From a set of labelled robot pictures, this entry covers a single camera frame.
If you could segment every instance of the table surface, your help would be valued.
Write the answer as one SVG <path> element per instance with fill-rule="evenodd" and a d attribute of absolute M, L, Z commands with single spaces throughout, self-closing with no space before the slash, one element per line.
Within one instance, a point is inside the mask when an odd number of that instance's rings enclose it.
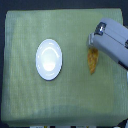
<path fill-rule="evenodd" d="M 127 5 L 124 0 L 1 0 L 0 2 L 0 101 L 3 82 L 5 17 L 8 10 L 53 10 L 53 9 L 88 9 L 88 8 L 121 8 L 124 25 L 128 26 Z"/>

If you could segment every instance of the green cloth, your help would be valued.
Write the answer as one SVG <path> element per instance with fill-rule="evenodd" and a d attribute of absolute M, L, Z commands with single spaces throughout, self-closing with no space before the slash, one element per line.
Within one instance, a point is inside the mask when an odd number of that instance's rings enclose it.
<path fill-rule="evenodd" d="M 96 72 L 87 64 L 87 37 L 103 17 L 123 23 L 120 9 L 9 11 L 5 22 L 2 121 L 10 126 L 117 125 L 128 116 L 126 71 L 99 52 Z M 59 75 L 42 79 L 36 51 L 56 40 Z"/>

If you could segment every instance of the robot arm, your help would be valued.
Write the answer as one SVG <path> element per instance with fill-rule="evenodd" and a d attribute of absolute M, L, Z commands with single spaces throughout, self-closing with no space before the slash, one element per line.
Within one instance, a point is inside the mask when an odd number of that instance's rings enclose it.
<path fill-rule="evenodd" d="M 89 35 L 89 47 L 106 53 L 128 70 L 128 29 L 118 22 L 104 18 L 94 33 Z"/>

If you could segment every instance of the orange object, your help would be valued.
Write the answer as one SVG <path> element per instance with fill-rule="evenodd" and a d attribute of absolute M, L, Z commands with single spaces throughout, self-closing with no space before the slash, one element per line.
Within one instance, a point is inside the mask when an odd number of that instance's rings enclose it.
<path fill-rule="evenodd" d="M 88 66 L 90 69 L 90 73 L 93 74 L 96 69 L 96 65 L 98 62 L 99 52 L 96 48 L 89 48 L 88 50 Z"/>

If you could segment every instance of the white plate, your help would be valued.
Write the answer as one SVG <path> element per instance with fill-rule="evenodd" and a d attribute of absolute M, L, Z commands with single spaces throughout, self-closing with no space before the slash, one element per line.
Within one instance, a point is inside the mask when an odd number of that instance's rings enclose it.
<path fill-rule="evenodd" d="M 45 80 L 54 79 L 62 66 L 62 52 L 56 41 L 44 40 L 36 52 L 36 68 Z"/>

